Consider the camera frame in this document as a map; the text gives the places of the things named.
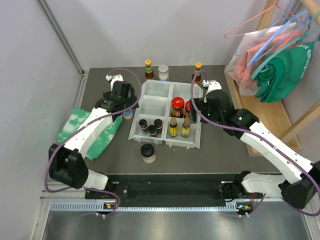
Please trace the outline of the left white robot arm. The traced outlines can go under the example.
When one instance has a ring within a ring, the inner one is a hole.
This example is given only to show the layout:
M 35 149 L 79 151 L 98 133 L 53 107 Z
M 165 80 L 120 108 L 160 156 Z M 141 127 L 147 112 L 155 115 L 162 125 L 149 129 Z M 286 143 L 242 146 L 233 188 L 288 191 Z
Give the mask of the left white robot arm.
M 103 93 L 91 110 L 88 118 L 75 133 L 60 145 L 52 144 L 48 150 L 49 165 L 46 177 L 50 177 L 68 188 L 96 189 L 102 198 L 109 198 L 114 191 L 108 177 L 87 168 L 85 157 L 98 138 L 115 119 L 127 110 L 138 108 L 133 86 L 125 81 L 112 80 L 111 91 Z

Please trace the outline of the black cap pepper bottle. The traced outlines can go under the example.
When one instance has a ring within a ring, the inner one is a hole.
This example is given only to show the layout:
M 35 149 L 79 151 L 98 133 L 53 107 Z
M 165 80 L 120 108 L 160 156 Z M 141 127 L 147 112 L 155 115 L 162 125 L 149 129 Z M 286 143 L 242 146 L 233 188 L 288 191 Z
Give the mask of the black cap pepper bottle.
M 138 125 L 139 127 L 141 128 L 141 131 L 144 133 L 144 134 L 148 134 L 148 123 L 145 119 L 140 119 L 139 122 L 138 122 Z
M 148 126 L 148 133 L 151 137 L 156 137 L 157 136 L 157 128 L 155 125 L 149 125 Z

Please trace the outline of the small black cap spice bottle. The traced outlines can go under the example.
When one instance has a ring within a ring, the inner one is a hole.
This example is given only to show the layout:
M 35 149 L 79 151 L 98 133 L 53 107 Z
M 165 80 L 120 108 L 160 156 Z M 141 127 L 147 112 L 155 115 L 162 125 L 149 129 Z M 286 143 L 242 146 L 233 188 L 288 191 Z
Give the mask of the small black cap spice bottle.
M 156 128 L 156 136 L 161 137 L 163 131 L 163 121 L 160 118 L 155 119 L 154 126 Z

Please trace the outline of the silver lid salt jar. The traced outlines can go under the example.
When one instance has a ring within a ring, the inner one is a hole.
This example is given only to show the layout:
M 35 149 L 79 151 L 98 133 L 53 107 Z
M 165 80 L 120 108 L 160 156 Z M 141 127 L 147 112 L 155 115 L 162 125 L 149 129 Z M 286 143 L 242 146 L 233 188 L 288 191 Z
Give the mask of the silver lid salt jar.
M 133 117 L 133 110 L 132 110 L 132 109 L 129 109 L 129 110 L 127 110 L 127 111 L 124 111 L 124 112 L 122 113 L 122 117 L 123 117 L 123 119 L 125 119 L 125 120 L 131 119 L 131 118 Z
M 158 78 L 160 81 L 169 81 L 169 67 L 167 65 L 160 65 L 158 67 Z

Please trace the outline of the red lid sauce jar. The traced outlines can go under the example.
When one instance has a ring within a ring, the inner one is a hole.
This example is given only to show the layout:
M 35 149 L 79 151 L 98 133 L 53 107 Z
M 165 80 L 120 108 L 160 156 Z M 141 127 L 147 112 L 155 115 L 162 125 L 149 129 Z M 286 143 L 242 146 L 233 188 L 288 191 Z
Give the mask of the red lid sauce jar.
M 184 117 L 185 118 L 190 117 L 190 110 L 191 110 L 191 102 L 190 102 L 190 100 L 188 100 L 184 106 Z
M 185 101 L 182 97 L 174 97 L 171 100 L 171 116 L 175 118 L 184 117 Z

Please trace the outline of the yellow label brown bottle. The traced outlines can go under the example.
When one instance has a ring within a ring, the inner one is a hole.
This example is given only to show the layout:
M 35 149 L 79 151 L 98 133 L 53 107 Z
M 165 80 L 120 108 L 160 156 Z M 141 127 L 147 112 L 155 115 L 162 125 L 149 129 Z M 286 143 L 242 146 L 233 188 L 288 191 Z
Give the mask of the yellow label brown bottle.
M 177 119 L 175 117 L 172 117 L 169 122 L 169 135 L 171 137 L 176 137 L 178 134 L 178 124 Z
M 185 138 L 190 136 L 190 127 L 191 127 L 191 121 L 189 117 L 185 117 L 183 124 L 182 124 L 182 128 L 181 128 L 181 135 Z

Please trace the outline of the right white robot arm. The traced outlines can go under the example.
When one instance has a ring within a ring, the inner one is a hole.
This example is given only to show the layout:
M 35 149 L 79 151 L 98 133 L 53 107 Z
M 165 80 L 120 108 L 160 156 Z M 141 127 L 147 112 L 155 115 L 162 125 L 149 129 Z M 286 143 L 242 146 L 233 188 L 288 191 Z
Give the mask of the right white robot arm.
M 250 193 L 282 197 L 302 210 L 320 192 L 320 164 L 302 157 L 274 136 L 252 112 L 236 109 L 221 89 L 205 97 L 190 99 L 190 116 L 223 128 L 230 136 L 250 145 L 272 163 L 280 175 L 243 171 L 233 180 L 233 192 L 239 198 Z

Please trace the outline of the black lid shaker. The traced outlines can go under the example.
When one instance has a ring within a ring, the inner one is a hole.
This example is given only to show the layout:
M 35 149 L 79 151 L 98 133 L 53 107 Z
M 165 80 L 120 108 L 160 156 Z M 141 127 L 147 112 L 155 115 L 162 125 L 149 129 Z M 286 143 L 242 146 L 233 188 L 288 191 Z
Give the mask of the black lid shaker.
M 156 160 L 155 149 L 150 143 L 143 144 L 140 148 L 140 153 L 143 161 L 147 164 L 151 164 Z

